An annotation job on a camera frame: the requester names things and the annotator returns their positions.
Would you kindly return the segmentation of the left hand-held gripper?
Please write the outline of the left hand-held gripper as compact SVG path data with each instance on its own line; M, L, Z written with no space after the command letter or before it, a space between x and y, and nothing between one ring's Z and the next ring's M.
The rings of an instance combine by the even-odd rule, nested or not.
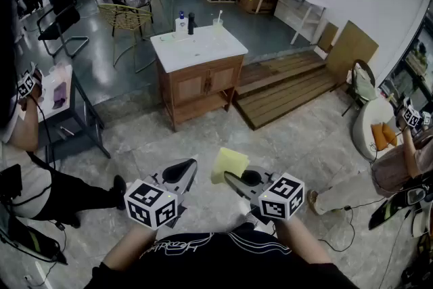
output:
M171 162L162 173L127 183L124 202L128 217L142 226L157 230L173 228L185 212L184 193L188 192L198 171L195 159Z

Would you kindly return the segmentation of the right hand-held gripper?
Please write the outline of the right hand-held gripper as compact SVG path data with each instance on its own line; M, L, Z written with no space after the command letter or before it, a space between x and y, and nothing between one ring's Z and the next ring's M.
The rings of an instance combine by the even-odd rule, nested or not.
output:
M288 221L304 203L304 182L289 173L245 170L240 177L224 172L226 183L250 201L251 212L261 221Z

